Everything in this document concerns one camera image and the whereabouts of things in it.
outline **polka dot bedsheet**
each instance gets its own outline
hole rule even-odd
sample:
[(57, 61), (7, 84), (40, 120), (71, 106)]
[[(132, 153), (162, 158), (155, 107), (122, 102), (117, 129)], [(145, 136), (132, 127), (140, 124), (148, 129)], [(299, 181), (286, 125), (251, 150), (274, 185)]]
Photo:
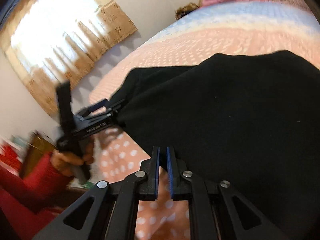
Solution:
[[(295, 7), (270, 2), (236, 2), (200, 8), (133, 51), (90, 95), (90, 103), (110, 98), (135, 67), (197, 65), (215, 53), (259, 55), (289, 50), (320, 67), (320, 26), (315, 17)], [(101, 151), (97, 167), (110, 183), (138, 171), (150, 158), (119, 127), (97, 135)], [(188, 203), (173, 202), (168, 177), (160, 170), (159, 197), (140, 201), (138, 239), (190, 239)]]

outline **brown furry object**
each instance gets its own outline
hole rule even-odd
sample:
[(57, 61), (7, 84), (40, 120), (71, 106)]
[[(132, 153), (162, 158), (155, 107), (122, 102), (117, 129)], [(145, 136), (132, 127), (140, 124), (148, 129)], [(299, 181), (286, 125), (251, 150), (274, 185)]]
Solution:
[(176, 19), (179, 20), (181, 19), (183, 16), (187, 15), (188, 13), (198, 9), (199, 6), (196, 5), (195, 3), (189, 3), (186, 6), (183, 7), (179, 7), (178, 9), (176, 9)]

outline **brown patterned curtain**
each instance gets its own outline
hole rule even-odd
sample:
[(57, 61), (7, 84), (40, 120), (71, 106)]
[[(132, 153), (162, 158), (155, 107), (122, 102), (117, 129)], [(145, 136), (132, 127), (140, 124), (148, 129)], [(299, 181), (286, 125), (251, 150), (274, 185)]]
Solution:
[(0, 31), (0, 47), (53, 115), (57, 84), (69, 79), (75, 87), (94, 62), (136, 30), (113, 0), (21, 0)]

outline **red shirt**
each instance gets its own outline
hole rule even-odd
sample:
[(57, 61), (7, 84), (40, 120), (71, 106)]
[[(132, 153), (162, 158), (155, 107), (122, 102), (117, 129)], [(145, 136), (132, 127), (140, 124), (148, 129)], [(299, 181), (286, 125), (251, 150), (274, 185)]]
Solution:
[(0, 166), (0, 207), (21, 240), (30, 240), (54, 219), (43, 208), (70, 182), (53, 168), (51, 154), (39, 161), (33, 172), (21, 179)]

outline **silver rivet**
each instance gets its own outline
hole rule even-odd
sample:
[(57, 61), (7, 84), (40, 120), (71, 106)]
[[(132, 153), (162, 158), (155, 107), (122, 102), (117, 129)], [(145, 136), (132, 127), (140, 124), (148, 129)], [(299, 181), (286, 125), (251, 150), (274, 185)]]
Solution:
[(98, 188), (105, 188), (106, 186), (108, 186), (108, 182), (106, 182), (104, 180), (99, 181), (97, 186), (98, 186)]
[(142, 178), (146, 175), (146, 173), (144, 171), (137, 171), (136, 172), (136, 177), (138, 178)]
[(230, 182), (227, 180), (223, 180), (220, 182), (221, 187), (230, 187)]
[(192, 171), (184, 171), (182, 173), (183, 177), (190, 178), (192, 176)]

